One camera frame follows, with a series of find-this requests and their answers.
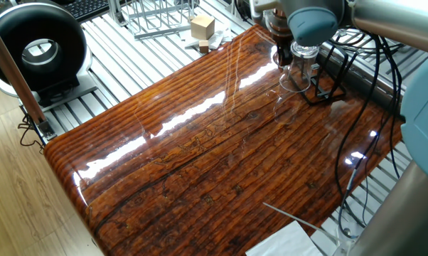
black desk fan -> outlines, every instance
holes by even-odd
[[[80,83],[77,72],[87,52],[80,24],[63,7],[48,0],[25,0],[0,8],[0,36],[31,91],[47,107]],[[40,55],[28,49],[46,42],[50,48]],[[0,79],[7,82],[0,68]]]

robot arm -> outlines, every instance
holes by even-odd
[[[250,0],[250,6],[257,23],[263,11],[274,9],[264,15],[267,25],[289,28],[289,40],[303,46],[321,44],[339,27],[353,25],[428,52],[428,0]],[[285,13],[286,23],[274,21],[277,11]]]

small wooden block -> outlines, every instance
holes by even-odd
[[[214,34],[214,18],[198,15],[191,21],[192,37],[208,40]]]
[[[200,53],[208,53],[209,52],[209,42],[208,40],[200,40],[198,43],[200,46]]]

wood knot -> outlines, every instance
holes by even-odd
[[[214,199],[209,195],[204,196],[203,200],[210,206],[214,204]]]
[[[236,195],[240,195],[242,192],[244,192],[244,189],[239,184],[236,184],[233,189],[236,191]]]
[[[266,41],[262,41],[255,44],[255,50],[260,53],[264,53],[265,55],[269,55],[271,53],[272,44]]]
[[[249,117],[249,119],[255,119],[258,117],[258,113],[250,112],[247,116]]]
[[[314,182],[306,182],[306,186],[310,189],[316,188],[316,184]]]

varnished wood surface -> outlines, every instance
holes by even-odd
[[[22,119],[18,100],[0,91],[0,256],[102,255],[38,146],[19,144]],[[34,139],[28,132],[24,143]]]
[[[275,50],[254,26],[46,147],[105,253],[243,255],[291,221],[263,202],[316,225],[334,211],[334,159],[362,97],[308,106],[279,86]],[[370,104],[350,135],[344,186],[382,113]]]

